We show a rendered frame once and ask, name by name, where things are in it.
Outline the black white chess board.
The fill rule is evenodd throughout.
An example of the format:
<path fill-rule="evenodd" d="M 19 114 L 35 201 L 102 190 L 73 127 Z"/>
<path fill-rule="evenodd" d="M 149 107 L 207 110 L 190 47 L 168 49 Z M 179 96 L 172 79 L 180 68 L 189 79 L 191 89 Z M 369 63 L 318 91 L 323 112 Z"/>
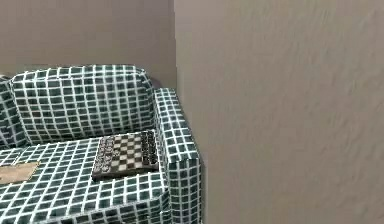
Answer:
<path fill-rule="evenodd" d="M 142 131 L 102 137 L 98 143 L 91 178 L 101 181 L 158 171 L 154 133 Z"/>

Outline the green white checked sofa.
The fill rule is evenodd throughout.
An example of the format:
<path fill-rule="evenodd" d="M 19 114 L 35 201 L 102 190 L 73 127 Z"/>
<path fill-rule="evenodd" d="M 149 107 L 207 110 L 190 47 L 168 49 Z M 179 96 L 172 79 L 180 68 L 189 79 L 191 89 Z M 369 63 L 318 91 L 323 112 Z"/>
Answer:
<path fill-rule="evenodd" d="M 94 181 L 105 136 L 152 131 L 159 171 Z M 96 64 L 0 75 L 0 224 L 203 224 L 202 163 L 177 94 L 146 71 Z"/>

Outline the tan flat rectangular object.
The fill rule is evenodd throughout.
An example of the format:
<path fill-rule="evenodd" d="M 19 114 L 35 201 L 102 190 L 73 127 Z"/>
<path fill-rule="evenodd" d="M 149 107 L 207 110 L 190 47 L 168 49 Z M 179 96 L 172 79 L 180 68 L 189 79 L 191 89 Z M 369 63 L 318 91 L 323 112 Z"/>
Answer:
<path fill-rule="evenodd" d="M 39 162 L 28 162 L 0 166 L 0 184 L 27 181 L 32 177 L 39 165 Z"/>

